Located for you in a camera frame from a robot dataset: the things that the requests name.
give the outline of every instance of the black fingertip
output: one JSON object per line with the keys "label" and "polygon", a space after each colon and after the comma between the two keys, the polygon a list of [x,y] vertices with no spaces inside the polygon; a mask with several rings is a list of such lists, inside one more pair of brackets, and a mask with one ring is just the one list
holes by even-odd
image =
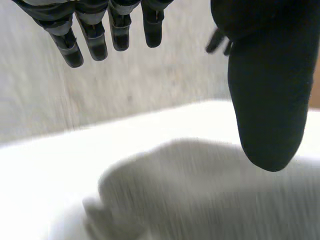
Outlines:
{"label": "black fingertip", "polygon": [[223,55],[225,55],[226,57],[229,56],[231,52],[231,48],[232,48],[232,41],[229,40],[227,46],[225,47]]}
{"label": "black fingertip", "polygon": [[205,51],[208,54],[214,53],[217,50],[217,48],[222,44],[224,39],[225,39],[225,35],[219,29],[216,29],[208,45],[206,46]]}
{"label": "black fingertip", "polygon": [[147,46],[149,48],[158,47],[162,41],[162,22],[151,24],[145,20],[143,26]]}

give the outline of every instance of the white surface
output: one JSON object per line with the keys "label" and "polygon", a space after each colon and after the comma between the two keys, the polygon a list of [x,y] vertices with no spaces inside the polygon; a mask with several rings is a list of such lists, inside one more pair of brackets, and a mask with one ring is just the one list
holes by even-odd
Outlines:
{"label": "white surface", "polygon": [[[319,123],[320,112],[309,112],[298,155],[320,160]],[[81,223],[81,200],[96,192],[100,174],[118,160],[176,138],[239,145],[232,104],[197,103],[0,149],[0,239],[42,240],[56,219],[60,230],[49,239],[85,238],[83,229],[72,231],[75,226],[67,222]],[[64,213],[72,206],[73,213]]]}

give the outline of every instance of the robotic hand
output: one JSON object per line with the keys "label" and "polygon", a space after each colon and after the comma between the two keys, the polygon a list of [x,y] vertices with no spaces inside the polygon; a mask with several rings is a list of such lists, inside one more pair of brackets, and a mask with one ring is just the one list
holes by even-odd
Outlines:
{"label": "robotic hand", "polygon": [[[130,13],[140,0],[12,0],[48,31],[69,66],[83,64],[72,32],[75,12],[93,59],[107,57],[101,20],[110,19],[113,46],[129,47]],[[172,0],[142,0],[147,45],[161,43]],[[217,25],[206,50],[229,39],[228,84],[242,148],[258,167],[287,166],[303,137],[320,38],[320,0],[211,0]]]}
{"label": "robotic hand", "polygon": [[92,58],[102,61],[108,56],[102,19],[108,11],[113,47],[125,51],[129,47],[130,13],[141,3],[146,43],[160,45],[164,9],[173,0],[12,0],[44,28],[66,63],[80,67],[83,56],[72,31],[73,13],[81,27]]}

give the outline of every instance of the gray wall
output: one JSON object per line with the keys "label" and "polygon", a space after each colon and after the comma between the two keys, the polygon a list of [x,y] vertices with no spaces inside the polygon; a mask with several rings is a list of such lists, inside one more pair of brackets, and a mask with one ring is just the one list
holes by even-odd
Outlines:
{"label": "gray wall", "polygon": [[210,1],[175,0],[165,11],[160,47],[145,44],[140,6],[130,48],[91,59],[77,21],[84,65],[69,68],[48,33],[10,0],[0,1],[0,145],[13,140],[206,99],[229,98],[228,59],[205,53],[214,29]]}

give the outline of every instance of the white fabric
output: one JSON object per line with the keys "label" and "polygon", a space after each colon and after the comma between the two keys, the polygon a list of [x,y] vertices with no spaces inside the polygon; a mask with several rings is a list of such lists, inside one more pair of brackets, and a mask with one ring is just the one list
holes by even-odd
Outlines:
{"label": "white fabric", "polygon": [[[319,123],[311,111],[297,153],[306,163],[320,161]],[[232,104],[202,102],[0,149],[0,239],[88,239],[81,201],[97,194],[102,172],[179,138],[239,146]]]}

